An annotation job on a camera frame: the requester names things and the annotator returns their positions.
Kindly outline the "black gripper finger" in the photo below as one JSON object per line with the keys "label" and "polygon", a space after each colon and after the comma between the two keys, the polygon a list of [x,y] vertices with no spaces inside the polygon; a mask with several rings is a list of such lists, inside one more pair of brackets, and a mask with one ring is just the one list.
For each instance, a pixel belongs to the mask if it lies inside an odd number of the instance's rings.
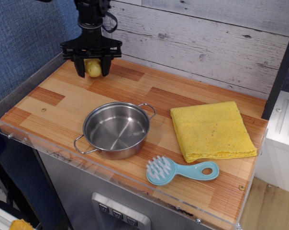
{"label": "black gripper finger", "polygon": [[75,65],[75,69],[77,71],[77,74],[84,78],[85,77],[85,65],[84,65],[84,59],[79,57],[74,57],[73,62]]}
{"label": "black gripper finger", "polygon": [[110,72],[111,61],[112,61],[111,55],[106,55],[106,56],[100,58],[102,75],[104,77],[106,77]]}

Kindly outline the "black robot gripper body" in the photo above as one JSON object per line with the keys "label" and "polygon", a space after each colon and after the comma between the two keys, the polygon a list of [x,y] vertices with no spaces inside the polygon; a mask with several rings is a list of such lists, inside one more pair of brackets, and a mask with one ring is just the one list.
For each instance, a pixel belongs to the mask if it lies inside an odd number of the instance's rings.
{"label": "black robot gripper body", "polygon": [[120,58],[122,42],[104,37],[104,26],[82,28],[81,35],[75,39],[61,43],[63,58],[72,61],[103,57]]}

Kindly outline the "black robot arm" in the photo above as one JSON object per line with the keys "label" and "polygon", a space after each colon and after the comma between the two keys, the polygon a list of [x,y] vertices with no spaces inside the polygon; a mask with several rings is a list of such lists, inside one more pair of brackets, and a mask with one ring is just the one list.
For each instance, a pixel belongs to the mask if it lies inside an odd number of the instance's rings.
{"label": "black robot arm", "polygon": [[97,58],[101,63],[102,75],[107,76],[111,61],[122,56],[122,42],[102,35],[102,30],[112,33],[117,29],[117,25],[112,29],[103,25],[106,16],[118,22],[116,17],[108,12],[111,8],[110,1],[76,0],[75,5],[78,11],[78,25],[82,32],[79,37],[61,43],[63,59],[74,62],[77,74],[85,77],[84,61]]}

